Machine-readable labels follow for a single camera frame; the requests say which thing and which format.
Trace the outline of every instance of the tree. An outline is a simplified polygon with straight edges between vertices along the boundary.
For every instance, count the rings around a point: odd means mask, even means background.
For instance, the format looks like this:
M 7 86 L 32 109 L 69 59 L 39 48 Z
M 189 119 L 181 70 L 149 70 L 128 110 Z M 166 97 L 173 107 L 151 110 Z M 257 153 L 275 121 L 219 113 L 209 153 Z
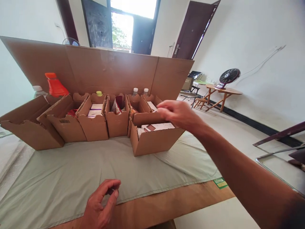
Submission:
M 114 48 L 131 50 L 131 47 L 127 44 L 127 35 L 119 27 L 115 25 L 113 20 L 112 20 L 112 43 Z

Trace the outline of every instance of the white wall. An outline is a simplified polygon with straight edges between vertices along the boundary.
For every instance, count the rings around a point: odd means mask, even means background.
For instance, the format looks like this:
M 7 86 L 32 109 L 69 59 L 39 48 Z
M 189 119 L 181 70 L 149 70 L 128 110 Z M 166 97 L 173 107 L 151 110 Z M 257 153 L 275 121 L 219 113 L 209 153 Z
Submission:
M 230 84 L 244 94 L 226 101 L 227 107 L 280 131 L 305 121 L 305 1 L 221 0 L 193 70 L 219 82 L 227 69 L 245 73 L 282 45 L 287 46 L 258 72 Z
M 64 26 L 55 0 L 0 1 L 0 35 L 53 43 L 64 36 L 54 23 Z M 31 100 L 31 84 L 0 41 L 0 116 Z
M 196 2 L 214 3 L 216 0 L 195 0 Z M 183 20 L 190 0 L 161 0 L 155 36 L 152 43 L 153 56 L 170 57 L 172 48 L 177 42 Z
M 94 0 L 95 2 L 107 7 L 107 0 Z M 90 47 L 87 34 L 86 22 L 81 0 L 69 0 L 73 21 L 81 46 Z

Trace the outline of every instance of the door handle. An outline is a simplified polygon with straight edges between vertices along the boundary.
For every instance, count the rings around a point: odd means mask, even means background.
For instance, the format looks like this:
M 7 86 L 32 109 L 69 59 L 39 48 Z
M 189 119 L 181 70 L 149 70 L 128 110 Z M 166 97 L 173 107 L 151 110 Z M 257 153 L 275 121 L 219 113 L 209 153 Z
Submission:
M 180 49 L 179 45 L 177 45 L 174 55 L 176 55 L 176 54 L 177 54 L 178 49 Z

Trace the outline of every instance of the plastic bottle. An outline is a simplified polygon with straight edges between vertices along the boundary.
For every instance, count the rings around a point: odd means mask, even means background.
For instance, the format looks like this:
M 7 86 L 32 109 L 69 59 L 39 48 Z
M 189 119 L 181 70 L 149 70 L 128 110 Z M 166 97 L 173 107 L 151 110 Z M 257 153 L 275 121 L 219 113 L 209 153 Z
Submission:
M 135 88 L 133 89 L 133 95 L 132 95 L 132 97 L 136 96 L 137 94 L 138 94 L 138 89 L 135 87 Z
M 45 73 L 45 76 L 48 78 L 50 95 L 53 97 L 59 97 L 69 94 L 68 90 L 57 79 L 55 73 Z
M 33 86 L 33 89 L 35 91 L 34 98 L 40 95 L 43 95 L 44 97 L 48 95 L 48 93 L 44 92 L 40 86 Z
M 148 96 L 148 88 L 144 88 L 144 93 L 142 95 L 147 95 Z
M 101 91 L 97 91 L 97 92 L 96 92 L 96 95 L 100 97 L 100 96 L 103 95 L 103 93 L 102 93 Z

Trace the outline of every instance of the yellow bottle cap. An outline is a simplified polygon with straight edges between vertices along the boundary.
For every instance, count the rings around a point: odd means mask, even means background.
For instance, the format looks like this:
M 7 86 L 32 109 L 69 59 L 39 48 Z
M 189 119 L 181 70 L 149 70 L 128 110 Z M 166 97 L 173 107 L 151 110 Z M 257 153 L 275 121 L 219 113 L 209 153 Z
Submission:
M 101 91 L 97 91 L 97 92 L 96 92 L 96 95 L 97 95 L 97 96 L 102 96 L 103 93 L 102 93 Z

